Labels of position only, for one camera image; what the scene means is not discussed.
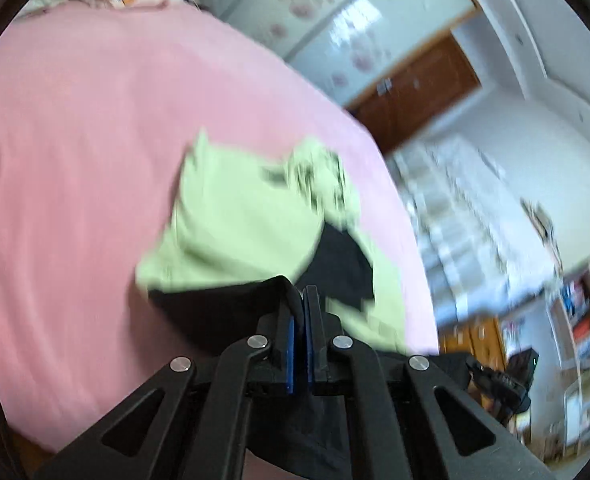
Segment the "brown wooden cabinet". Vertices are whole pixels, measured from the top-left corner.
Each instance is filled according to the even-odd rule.
[[[497,317],[474,319],[440,333],[440,353],[470,352],[484,366],[506,369],[506,352]]]
[[[378,90],[358,99],[349,110],[386,154],[479,85],[469,60],[448,34],[406,60]]]

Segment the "cabinet door handle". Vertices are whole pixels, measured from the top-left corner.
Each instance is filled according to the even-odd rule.
[[[389,92],[391,88],[393,88],[393,81],[390,80],[390,77],[387,77],[377,83],[377,95],[382,96]]]

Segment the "light green cloth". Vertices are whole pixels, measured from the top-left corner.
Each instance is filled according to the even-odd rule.
[[[177,292],[258,282],[308,267],[325,221],[348,230],[373,267],[363,312],[327,300],[345,330],[378,349],[405,351],[399,272],[357,229],[359,198],[335,153],[315,139],[282,164],[213,146],[202,131],[184,161],[171,221],[137,266],[144,290]]]

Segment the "metal screw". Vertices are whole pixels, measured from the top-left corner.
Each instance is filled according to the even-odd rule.
[[[247,342],[250,348],[264,348],[268,345],[268,339],[263,335],[251,335]]]
[[[171,370],[174,372],[187,372],[191,367],[188,357],[176,357],[171,361]]]
[[[333,346],[343,349],[350,348],[353,346],[353,340],[347,335],[336,335],[333,338]]]
[[[414,355],[411,359],[408,360],[408,364],[411,365],[413,370],[419,370],[423,372],[424,370],[428,370],[429,362],[426,357],[423,355]]]

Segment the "wooden door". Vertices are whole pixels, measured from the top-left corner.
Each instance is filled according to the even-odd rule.
[[[469,60],[449,34],[390,76],[383,94],[361,101],[353,114],[385,155],[431,118],[480,85]]]

